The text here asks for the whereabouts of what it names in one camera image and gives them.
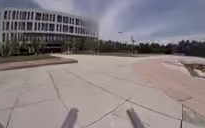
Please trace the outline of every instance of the metal rod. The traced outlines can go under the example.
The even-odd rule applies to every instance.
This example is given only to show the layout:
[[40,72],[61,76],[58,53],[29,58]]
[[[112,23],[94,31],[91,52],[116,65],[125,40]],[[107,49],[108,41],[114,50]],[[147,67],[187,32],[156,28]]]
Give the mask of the metal rod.
[[77,108],[72,108],[69,111],[65,122],[62,124],[62,128],[74,128],[78,116],[77,112],[78,112]]
[[141,120],[137,116],[137,114],[134,112],[134,109],[128,109],[127,114],[132,122],[132,125],[134,128],[144,128],[144,125],[142,124]]

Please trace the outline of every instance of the paved plaza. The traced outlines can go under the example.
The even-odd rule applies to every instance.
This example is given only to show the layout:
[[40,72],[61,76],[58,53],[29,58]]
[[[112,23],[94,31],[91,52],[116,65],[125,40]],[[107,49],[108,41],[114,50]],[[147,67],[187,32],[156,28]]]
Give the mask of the paved plaza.
[[182,104],[148,81],[134,64],[157,57],[56,55],[78,60],[0,71],[0,123],[5,128],[60,128],[77,108],[75,128],[133,128],[134,108],[146,128],[203,128],[182,121]]

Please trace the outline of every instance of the cloud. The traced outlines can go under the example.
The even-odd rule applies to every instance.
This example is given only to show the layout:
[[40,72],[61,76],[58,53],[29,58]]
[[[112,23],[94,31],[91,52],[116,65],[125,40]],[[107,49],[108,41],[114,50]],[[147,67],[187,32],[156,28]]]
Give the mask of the cloud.
[[205,38],[205,0],[0,0],[96,19],[100,38],[130,41]]

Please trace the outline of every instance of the building facade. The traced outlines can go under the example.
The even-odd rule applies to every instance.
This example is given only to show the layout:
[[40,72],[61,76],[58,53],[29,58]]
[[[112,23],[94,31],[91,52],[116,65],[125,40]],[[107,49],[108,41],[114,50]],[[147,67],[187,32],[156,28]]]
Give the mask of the building facade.
[[97,25],[93,21],[68,13],[18,8],[0,9],[0,44],[11,41],[38,41],[59,48],[61,42],[97,39],[98,35]]

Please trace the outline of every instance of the lamp post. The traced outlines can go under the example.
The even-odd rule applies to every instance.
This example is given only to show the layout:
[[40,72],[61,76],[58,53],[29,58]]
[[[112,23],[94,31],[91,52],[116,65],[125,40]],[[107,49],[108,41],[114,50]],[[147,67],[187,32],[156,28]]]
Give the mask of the lamp post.
[[133,39],[133,35],[131,35],[131,42],[132,42],[132,54],[134,54],[134,43],[135,43],[135,40]]

